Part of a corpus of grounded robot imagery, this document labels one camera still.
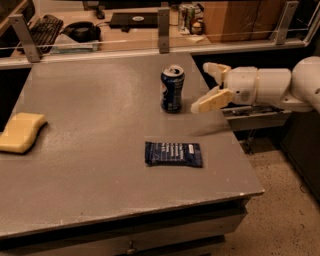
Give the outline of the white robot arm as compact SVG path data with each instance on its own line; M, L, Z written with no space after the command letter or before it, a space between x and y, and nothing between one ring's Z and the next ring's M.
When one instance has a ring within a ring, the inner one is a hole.
M320 112L320 57L286 68L237 67L206 62L204 71L217 86L191 105L192 113L205 113L236 105L270 105L279 109Z

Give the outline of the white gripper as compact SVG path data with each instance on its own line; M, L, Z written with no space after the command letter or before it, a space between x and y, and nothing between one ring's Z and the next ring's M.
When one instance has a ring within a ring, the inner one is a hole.
M205 73L213 77L218 85L224 81L224 87L214 87L201 96L190 108L193 114L206 113L226 107L231 101L236 105L252 105L256 94L256 67L237 67L213 62L203 64Z

